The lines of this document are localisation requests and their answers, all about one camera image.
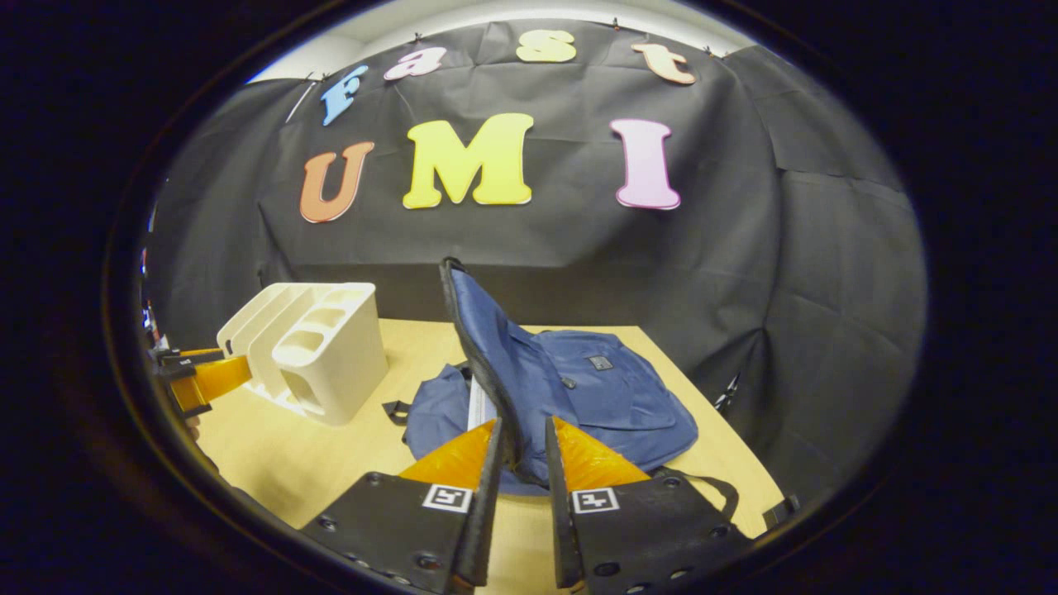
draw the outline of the white organizer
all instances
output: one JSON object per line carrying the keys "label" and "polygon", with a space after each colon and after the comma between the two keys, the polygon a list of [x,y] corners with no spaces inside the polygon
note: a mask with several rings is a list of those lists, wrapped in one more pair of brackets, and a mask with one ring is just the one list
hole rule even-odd
{"label": "white organizer", "polygon": [[247,387],[299,415],[341,426],[387,368],[369,283],[276,283],[217,333],[225,357],[247,356]]}

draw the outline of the black strap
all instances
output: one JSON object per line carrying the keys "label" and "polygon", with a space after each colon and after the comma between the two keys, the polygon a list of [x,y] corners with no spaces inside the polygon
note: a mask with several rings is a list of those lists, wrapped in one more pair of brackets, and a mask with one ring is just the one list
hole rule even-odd
{"label": "black strap", "polygon": [[407,426],[408,404],[404,401],[389,401],[382,403],[382,409],[386,412],[386,417],[397,426]]}
{"label": "black strap", "polygon": [[709,477],[707,475],[692,475],[690,473],[685,473],[679,469],[671,469],[669,467],[658,467],[657,469],[651,471],[650,475],[652,477],[671,477],[679,475],[701,480],[703,482],[713,486],[716,488],[716,491],[720,492],[720,495],[724,497],[724,509],[720,510],[720,515],[724,515],[724,518],[729,521],[734,517],[735,509],[738,508],[738,490],[724,480],[717,480],[716,477]]}

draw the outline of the white ceiling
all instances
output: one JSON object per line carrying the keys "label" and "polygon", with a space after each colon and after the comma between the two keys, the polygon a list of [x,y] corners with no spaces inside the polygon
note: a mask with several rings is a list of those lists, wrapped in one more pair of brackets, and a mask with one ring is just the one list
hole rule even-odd
{"label": "white ceiling", "polygon": [[672,0],[394,0],[336,24],[293,50],[253,80],[318,78],[367,56],[459,26],[524,18],[613,22],[726,54],[754,41]]}

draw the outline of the black fabric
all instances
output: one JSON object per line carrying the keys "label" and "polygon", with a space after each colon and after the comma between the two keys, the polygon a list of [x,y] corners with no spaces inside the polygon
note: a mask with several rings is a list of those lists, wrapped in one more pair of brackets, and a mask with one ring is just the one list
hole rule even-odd
{"label": "black fabric", "polygon": [[[577,56],[522,62],[517,38],[533,29],[569,31]],[[650,71],[631,50],[644,41],[686,56],[697,82]],[[398,58],[434,46],[449,50],[438,70],[383,80]],[[639,325],[710,399],[741,375],[728,419],[785,492],[807,500],[840,483],[884,435],[925,325],[923,251],[898,176],[825,89],[763,48],[719,58],[569,20],[473,25],[361,64],[353,104],[329,126],[321,96],[358,65],[315,85],[247,86],[172,164],[147,259],[170,344],[213,346],[280,281],[371,282],[381,317],[446,320],[435,263],[453,255],[519,323]],[[531,202],[445,196],[404,209],[409,128],[446,120],[468,143],[503,112],[534,119]],[[624,159],[608,124],[619,118],[672,129],[679,208],[617,202]],[[349,210],[302,218],[305,162],[363,141],[375,149]],[[338,193],[342,165],[324,196]]]}

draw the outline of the yellow letter m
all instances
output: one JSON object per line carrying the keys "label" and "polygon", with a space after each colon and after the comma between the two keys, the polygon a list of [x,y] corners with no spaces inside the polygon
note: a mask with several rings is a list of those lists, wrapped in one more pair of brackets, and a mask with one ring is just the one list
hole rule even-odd
{"label": "yellow letter m", "polygon": [[532,116],[498,113],[485,121],[477,136],[463,146],[452,125],[444,120],[425,122],[407,131],[415,141],[412,190],[404,195],[406,209],[428,209],[441,202],[434,187],[434,172],[441,179],[452,202],[460,203],[474,175],[481,170],[481,183],[474,188],[480,204],[523,204],[532,191],[522,180],[522,145]]}

